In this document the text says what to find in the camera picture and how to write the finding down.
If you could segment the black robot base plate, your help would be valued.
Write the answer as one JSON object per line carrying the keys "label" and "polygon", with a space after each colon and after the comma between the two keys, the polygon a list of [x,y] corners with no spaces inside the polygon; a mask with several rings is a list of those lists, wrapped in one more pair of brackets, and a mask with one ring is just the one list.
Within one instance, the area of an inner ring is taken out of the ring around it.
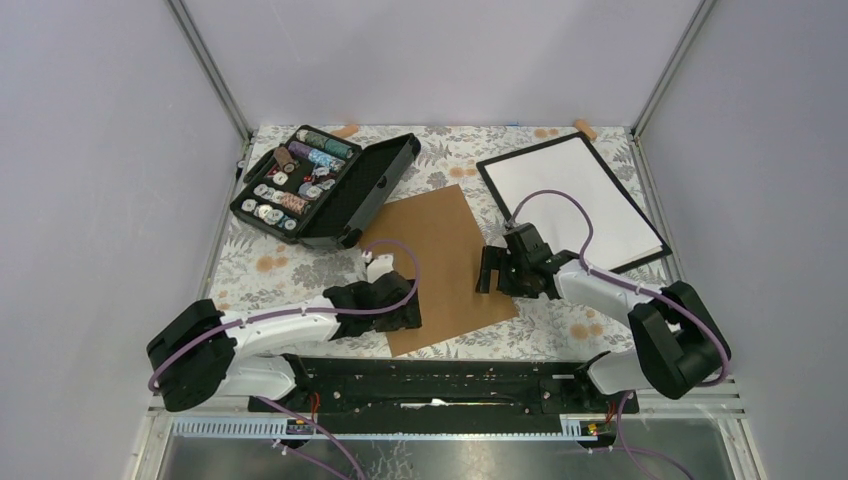
{"label": "black robot base plate", "polygon": [[540,431],[556,416],[584,415],[603,422],[617,411],[636,414],[624,401],[585,390],[576,362],[290,358],[305,385],[279,405],[328,428],[342,423],[373,429],[423,428],[446,432],[529,426]]}

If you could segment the brown cardboard backing board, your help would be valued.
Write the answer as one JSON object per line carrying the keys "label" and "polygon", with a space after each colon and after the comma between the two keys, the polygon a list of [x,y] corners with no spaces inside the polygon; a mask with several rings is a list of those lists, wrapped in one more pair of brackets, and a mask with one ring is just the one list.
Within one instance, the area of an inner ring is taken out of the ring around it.
{"label": "brown cardboard backing board", "polygon": [[394,357],[518,316],[510,297],[475,290],[484,239],[458,185],[385,204],[359,245],[377,240],[403,243],[420,264],[422,327],[387,334]]}

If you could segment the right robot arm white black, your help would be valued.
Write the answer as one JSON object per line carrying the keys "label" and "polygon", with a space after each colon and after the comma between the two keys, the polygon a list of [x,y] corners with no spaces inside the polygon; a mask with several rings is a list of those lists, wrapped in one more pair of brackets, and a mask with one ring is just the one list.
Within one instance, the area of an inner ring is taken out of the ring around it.
{"label": "right robot arm white black", "polygon": [[630,329],[631,349],[600,354],[576,373],[573,396],[583,410],[597,412],[614,394],[643,389],[679,399],[728,375],[729,346],[691,285],[639,286],[577,253],[554,252],[529,223],[508,230],[504,239],[503,247],[483,246],[477,292],[563,299]]}

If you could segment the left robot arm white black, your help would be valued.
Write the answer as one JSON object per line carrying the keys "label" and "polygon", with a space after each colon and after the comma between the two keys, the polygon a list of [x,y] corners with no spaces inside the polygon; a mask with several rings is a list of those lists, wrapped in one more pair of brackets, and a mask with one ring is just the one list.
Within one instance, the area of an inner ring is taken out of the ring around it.
{"label": "left robot arm white black", "polygon": [[310,385],[287,357],[291,346],[421,326],[419,278],[405,278],[390,254],[367,258],[367,278],[277,309],[221,310],[210,299],[186,307],[147,345],[149,389],[169,412],[210,399],[265,397],[296,411]]}

